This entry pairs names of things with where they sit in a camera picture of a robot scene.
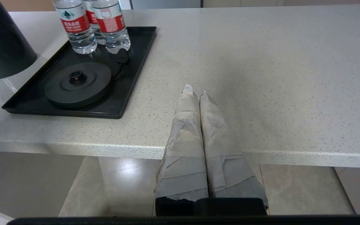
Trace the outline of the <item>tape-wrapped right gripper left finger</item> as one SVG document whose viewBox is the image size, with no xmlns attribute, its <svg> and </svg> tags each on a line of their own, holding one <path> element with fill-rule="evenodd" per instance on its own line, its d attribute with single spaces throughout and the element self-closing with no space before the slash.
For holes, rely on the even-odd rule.
<svg viewBox="0 0 360 225">
<path fill-rule="evenodd" d="M 177 102 L 164 156 L 156 173 L 155 197 L 188 201 L 208 197 L 199 101 L 188 84 Z"/>
</svg>

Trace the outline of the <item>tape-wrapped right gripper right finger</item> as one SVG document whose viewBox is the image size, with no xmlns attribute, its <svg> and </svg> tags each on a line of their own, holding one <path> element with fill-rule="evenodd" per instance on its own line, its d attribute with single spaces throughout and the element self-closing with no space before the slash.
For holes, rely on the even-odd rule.
<svg viewBox="0 0 360 225">
<path fill-rule="evenodd" d="M 203 91 L 201 130 L 210 195 L 213 198 L 259 198 L 268 207 L 265 189 L 241 150 L 214 99 Z"/>
</svg>

